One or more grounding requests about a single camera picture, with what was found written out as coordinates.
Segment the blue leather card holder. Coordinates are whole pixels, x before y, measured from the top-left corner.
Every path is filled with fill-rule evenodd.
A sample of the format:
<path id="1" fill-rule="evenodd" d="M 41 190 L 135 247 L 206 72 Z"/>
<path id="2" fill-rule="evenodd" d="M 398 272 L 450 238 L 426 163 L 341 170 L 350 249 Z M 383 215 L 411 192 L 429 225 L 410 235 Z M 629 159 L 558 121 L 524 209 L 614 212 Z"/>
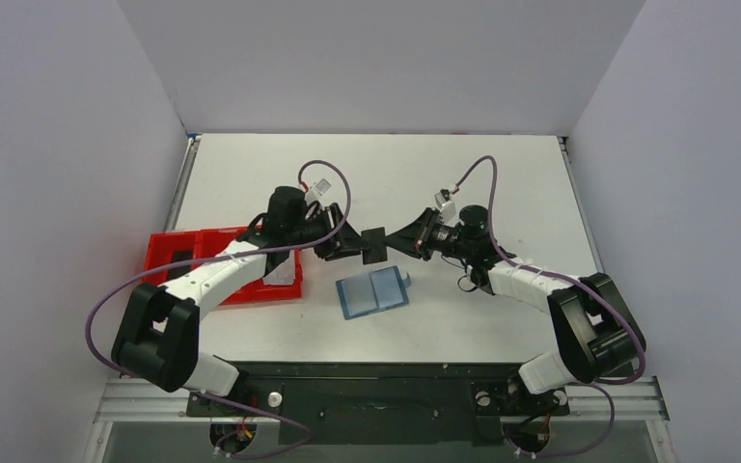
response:
<path id="1" fill-rule="evenodd" d="M 397 265 L 336 281 L 343 318 L 351 320 L 409 304 L 411 277 Z"/>

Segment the black credit card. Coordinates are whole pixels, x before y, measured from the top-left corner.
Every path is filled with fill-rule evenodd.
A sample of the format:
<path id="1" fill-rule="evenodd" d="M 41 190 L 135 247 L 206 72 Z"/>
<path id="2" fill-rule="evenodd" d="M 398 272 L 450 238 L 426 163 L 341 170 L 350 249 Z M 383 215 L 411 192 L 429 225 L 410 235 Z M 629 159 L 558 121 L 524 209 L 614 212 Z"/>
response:
<path id="1" fill-rule="evenodd" d="M 387 246 L 384 242 L 386 230 L 384 227 L 363 230 L 361 238 L 365 243 L 362 250 L 364 265 L 382 263 L 388 260 Z"/>

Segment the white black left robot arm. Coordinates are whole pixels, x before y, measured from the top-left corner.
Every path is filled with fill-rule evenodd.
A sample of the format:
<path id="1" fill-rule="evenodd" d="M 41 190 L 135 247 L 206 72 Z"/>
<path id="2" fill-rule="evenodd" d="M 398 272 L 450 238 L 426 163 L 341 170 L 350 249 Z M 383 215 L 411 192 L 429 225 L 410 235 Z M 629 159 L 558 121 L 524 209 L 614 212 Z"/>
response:
<path id="1" fill-rule="evenodd" d="M 497 245 L 491 214 L 481 205 L 461 209 L 454 226 L 436 208 L 384 237 L 384 244 L 414 259 L 436 253 L 460 261 L 474 287 L 505 296 L 550 316 L 556 347 L 518 370 L 521 391 L 541 395 L 580 382 L 609 383 L 609 374 L 638 361 L 636 380 L 645 370 L 645 338 L 618 287 L 604 273 L 573 277 L 522 262 Z"/>

